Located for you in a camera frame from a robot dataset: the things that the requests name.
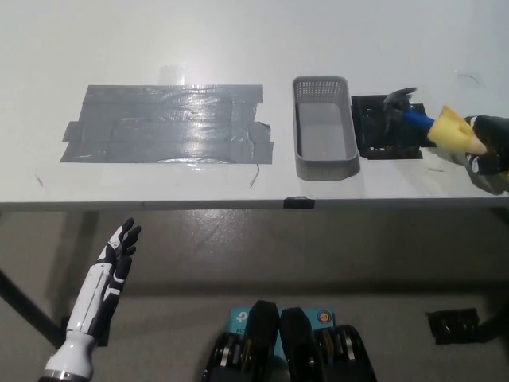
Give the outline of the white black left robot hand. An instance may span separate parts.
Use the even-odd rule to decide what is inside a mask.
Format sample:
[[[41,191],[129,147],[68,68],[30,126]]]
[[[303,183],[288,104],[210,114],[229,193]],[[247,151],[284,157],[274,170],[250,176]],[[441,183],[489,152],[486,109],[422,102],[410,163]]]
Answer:
[[[140,232],[134,219],[129,218],[106,242],[80,288],[67,324],[68,332],[102,339],[119,304]]]

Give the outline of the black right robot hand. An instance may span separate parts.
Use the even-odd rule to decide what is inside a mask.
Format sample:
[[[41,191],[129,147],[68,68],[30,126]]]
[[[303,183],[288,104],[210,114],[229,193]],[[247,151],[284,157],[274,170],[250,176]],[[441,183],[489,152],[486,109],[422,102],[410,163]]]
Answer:
[[[469,128],[461,126],[460,132],[477,138],[487,152],[458,154],[457,163],[466,169],[476,187],[493,195],[508,193],[508,118],[471,115],[464,121]]]

